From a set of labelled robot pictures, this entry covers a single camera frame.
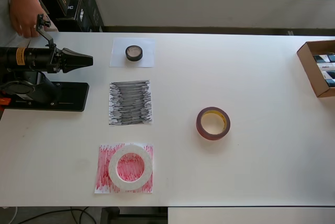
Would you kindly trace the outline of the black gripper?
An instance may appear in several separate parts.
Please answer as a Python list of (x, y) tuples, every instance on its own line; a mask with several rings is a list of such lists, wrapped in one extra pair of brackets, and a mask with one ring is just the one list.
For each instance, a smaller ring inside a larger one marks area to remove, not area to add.
[(67, 62), (68, 61), (92, 61), (93, 57), (90, 55), (78, 53), (72, 51), (68, 48), (63, 48), (63, 50), (58, 49), (57, 47), (50, 48), (51, 55), (46, 64), (47, 73), (69, 73), (70, 71), (85, 68), (93, 65), (93, 62)]

